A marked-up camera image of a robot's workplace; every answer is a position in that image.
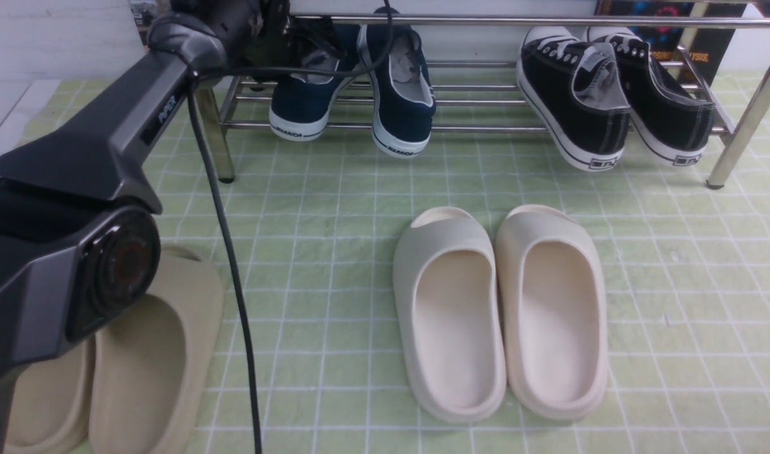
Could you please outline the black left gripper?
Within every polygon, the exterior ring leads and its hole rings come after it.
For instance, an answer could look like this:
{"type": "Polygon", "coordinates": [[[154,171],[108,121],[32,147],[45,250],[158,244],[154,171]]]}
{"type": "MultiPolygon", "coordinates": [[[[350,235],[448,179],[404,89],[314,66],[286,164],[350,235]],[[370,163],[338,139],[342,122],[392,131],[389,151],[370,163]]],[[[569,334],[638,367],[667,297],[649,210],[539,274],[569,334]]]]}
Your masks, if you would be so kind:
{"type": "Polygon", "coordinates": [[[282,68],[315,69],[335,57],[335,27],[329,16],[295,17],[290,1],[263,1],[263,29],[246,50],[252,79],[278,79],[282,68]]]}

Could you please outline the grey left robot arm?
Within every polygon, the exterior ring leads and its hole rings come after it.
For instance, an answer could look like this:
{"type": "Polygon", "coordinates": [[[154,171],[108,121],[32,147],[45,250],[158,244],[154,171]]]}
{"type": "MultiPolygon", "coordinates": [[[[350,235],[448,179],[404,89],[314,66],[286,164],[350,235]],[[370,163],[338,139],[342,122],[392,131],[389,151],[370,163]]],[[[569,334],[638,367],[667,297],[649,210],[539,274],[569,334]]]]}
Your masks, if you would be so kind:
{"type": "Polygon", "coordinates": [[[0,157],[0,453],[182,453],[221,325],[214,266],[161,245],[143,164],[228,75],[335,54],[287,1],[173,1],[148,51],[64,125],[0,157]]]}

